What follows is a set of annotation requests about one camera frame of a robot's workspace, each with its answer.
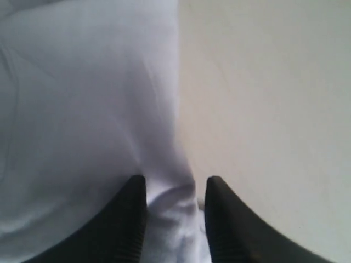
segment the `wrinkled fabric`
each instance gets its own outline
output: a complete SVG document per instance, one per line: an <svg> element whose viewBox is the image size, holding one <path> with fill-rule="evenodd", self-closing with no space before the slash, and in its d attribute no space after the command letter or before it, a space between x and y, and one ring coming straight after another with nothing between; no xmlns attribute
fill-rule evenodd
<svg viewBox="0 0 351 263"><path fill-rule="evenodd" d="M208 262L175 140L175 0L0 2L0 262L57 244L143 174L142 262Z"/></svg>

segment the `floor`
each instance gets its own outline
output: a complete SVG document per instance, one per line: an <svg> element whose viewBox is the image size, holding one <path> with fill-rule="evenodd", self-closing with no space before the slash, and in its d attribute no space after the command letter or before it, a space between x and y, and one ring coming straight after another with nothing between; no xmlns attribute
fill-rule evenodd
<svg viewBox="0 0 351 263"><path fill-rule="evenodd" d="M180 0L180 136L276 229L351 262L351 2Z"/></svg>

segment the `white floor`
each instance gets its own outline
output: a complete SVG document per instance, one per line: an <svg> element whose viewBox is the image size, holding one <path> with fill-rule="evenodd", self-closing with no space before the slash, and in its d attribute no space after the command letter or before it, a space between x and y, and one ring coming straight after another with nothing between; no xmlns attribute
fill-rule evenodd
<svg viewBox="0 0 351 263"><path fill-rule="evenodd" d="M310 250L351 262L351 2L180 0L180 134Z"/></svg>

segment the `white fabric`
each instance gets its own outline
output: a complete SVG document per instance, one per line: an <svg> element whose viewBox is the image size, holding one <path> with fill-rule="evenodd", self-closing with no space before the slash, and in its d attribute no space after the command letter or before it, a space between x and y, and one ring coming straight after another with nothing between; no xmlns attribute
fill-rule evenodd
<svg viewBox="0 0 351 263"><path fill-rule="evenodd" d="M0 2L0 262L58 243L135 174L142 262L207 262L174 139L177 1L44 2Z"/></svg>

